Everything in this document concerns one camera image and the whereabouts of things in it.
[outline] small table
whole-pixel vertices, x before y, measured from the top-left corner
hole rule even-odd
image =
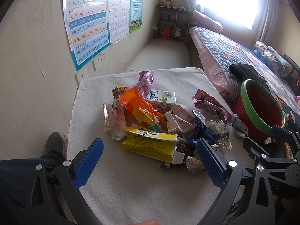
[[[139,74],[122,73],[82,80],[78,86],[69,129],[67,158],[85,150],[99,137],[104,153],[86,186],[80,192],[105,225],[138,223],[157,219],[161,224],[197,224],[205,215],[220,189],[208,174],[191,174],[186,167],[162,169],[159,161],[121,150],[124,140],[112,140],[103,129],[103,103],[111,104],[111,90],[138,82]],[[215,97],[229,111],[221,95],[201,69],[154,70],[154,89],[175,92],[177,103],[192,113],[192,96],[200,88]],[[254,167],[244,150],[242,139],[229,127],[232,150],[227,160],[242,167]]]
[[[186,41],[187,41],[187,38],[188,38],[188,30],[189,30],[189,27],[190,27],[191,16],[193,15],[193,11],[187,10],[187,9],[175,8],[175,7],[167,7],[167,6],[156,5],[155,6],[155,24],[156,24],[156,27],[158,26],[158,23],[160,21],[162,21],[161,20],[161,11],[169,11],[169,12],[173,12],[173,13],[181,13],[181,14],[184,14],[184,15],[187,16],[187,31],[185,33],[185,36],[184,37],[183,36],[174,36],[175,38],[183,39],[184,43],[186,44]],[[169,23],[171,25],[176,26],[175,22],[167,22],[167,21],[163,21],[163,22],[166,22],[166,23]],[[156,33],[157,33],[157,30],[154,29],[153,30],[153,38],[154,39],[156,39]]]

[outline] green and red bucket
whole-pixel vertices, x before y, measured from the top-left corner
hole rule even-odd
[[[277,125],[284,128],[286,119],[275,98],[258,82],[248,79],[241,86],[241,96],[233,113],[247,125],[250,138],[263,141],[273,136],[271,128]]]

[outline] flattened yellow box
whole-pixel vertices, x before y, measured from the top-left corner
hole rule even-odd
[[[157,133],[138,125],[134,127],[123,128],[127,132],[127,139],[122,143],[122,150],[173,164],[183,162],[184,153],[176,151],[177,134]]]

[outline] tile floor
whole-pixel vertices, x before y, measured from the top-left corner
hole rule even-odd
[[[176,40],[151,40],[141,51],[125,73],[132,71],[164,68],[185,68],[190,66],[188,46]]]

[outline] floral bedspread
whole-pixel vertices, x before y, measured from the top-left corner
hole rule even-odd
[[[271,93],[274,93],[273,96],[277,98],[277,101],[279,99],[282,101],[281,106],[287,106],[300,116],[300,107],[296,103],[294,99],[295,94],[289,87],[288,83],[276,76],[251,51],[234,42],[233,40],[227,38],[226,36],[207,30],[205,28],[195,27],[195,31],[199,35],[203,44],[210,50],[214,59],[224,70],[227,77],[227,82],[232,89],[231,92],[229,92],[232,97],[238,99],[240,94],[240,83],[238,82],[237,78],[230,72],[229,66],[231,64],[237,63],[250,64],[255,68],[258,74],[266,80]]]

